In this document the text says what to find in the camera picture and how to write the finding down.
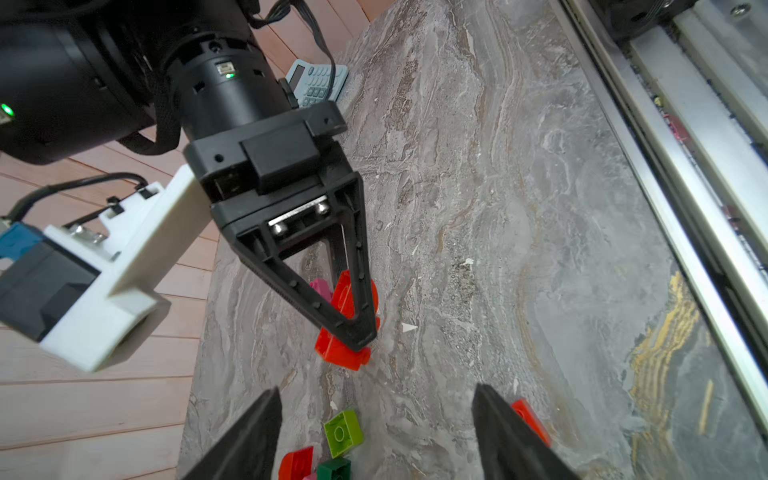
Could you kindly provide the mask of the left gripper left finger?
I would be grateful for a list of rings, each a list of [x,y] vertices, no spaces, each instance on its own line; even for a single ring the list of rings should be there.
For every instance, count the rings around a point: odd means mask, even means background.
[[[264,391],[183,479],[270,479],[282,425],[277,387]]]

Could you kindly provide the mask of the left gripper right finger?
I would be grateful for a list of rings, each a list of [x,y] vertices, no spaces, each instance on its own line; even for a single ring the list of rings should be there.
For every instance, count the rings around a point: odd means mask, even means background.
[[[578,479],[491,385],[476,385],[471,411],[485,479]]]

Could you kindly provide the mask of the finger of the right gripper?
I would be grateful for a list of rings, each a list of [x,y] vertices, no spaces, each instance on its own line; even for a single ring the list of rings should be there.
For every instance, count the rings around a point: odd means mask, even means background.
[[[319,328],[325,328],[324,313],[332,306],[316,293],[303,277],[288,266],[285,259],[315,243],[326,243],[326,231],[310,230],[283,239],[274,237],[269,230],[252,230],[240,236],[230,236],[231,247],[241,261]],[[351,350],[360,351],[377,335],[335,337]]]
[[[350,274],[353,317],[329,307],[323,326],[335,336],[376,336],[376,314],[373,305],[363,181],[353,172],[327,191],[331,223],[325,232],[332,273],[342,270]]]

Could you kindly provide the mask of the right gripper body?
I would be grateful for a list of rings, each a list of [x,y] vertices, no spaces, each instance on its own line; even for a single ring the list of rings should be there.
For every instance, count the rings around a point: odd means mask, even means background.
[[[346,128],[330,101],[299,109],[215,107],[184,120],[184,156],[230,247],[231,235],[252,230],[279,239],[328,230],[327,191],[354,172],[336,139]]]

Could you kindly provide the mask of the small red curved brick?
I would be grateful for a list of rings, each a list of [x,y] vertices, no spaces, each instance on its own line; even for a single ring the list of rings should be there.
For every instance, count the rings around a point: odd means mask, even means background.
[[[303,480],[313,473],[314,447],[287,453],[279,466],[279,480]]]

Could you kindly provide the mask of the lime green lego brick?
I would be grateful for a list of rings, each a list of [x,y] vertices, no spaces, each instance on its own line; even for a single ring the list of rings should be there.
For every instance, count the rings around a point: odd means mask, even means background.
[[[324,434],[333,459],[362,445],[364,433],[354,409],[343,410],[324,424]]]

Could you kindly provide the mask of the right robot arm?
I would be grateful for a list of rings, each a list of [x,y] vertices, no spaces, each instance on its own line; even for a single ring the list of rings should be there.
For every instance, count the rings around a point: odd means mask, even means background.
[[[300,106],[255,31],[303,1],[5,1],[1,149],[47,165],[116,141],[185,159],[230,247],[314,325],[377,335],[363,181],[329,100]]]

